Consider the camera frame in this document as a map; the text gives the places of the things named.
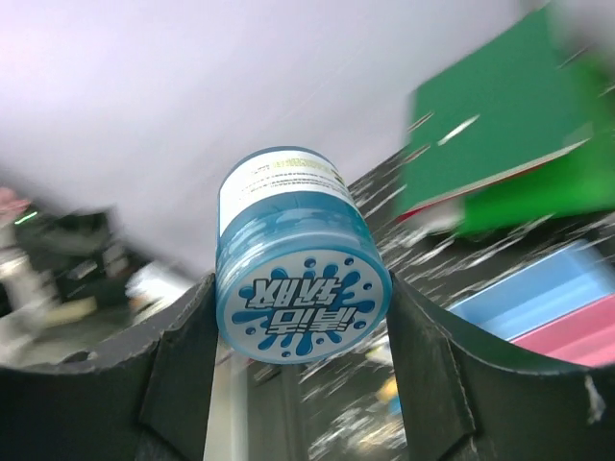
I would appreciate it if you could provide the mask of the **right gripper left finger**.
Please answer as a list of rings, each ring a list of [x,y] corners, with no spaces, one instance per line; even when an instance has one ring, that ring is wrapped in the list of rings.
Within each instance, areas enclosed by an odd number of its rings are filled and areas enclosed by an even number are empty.
[[[217,338],[208,275],[87,359],[2,368],[2,459],[202,459]]]

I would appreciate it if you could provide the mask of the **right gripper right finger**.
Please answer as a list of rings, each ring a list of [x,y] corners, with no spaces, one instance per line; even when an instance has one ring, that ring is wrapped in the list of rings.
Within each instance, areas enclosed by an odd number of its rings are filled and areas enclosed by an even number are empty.
[[[409,459],[613,459],[613,366],[519,348],[399,279],[387,327]]]

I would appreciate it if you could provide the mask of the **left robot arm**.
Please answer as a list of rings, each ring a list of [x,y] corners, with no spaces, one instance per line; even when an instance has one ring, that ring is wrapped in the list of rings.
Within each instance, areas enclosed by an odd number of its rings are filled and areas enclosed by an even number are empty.
[[[133,319],[153,305],[175,302],[193,285],[125,246],[105,210],[54,216],[3,187],[1,222],[9,226],[8,248],[28,257],[43,297],[63,320],[95,314]]]

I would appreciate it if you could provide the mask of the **blue cleaning gel jar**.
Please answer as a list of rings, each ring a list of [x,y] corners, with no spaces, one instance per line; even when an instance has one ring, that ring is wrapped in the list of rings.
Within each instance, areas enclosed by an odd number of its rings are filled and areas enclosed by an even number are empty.
[[[345,352],[384,319],[392,279],[335,166],[280,146],[237,163],[218,192],[216,320],[256,361]]]

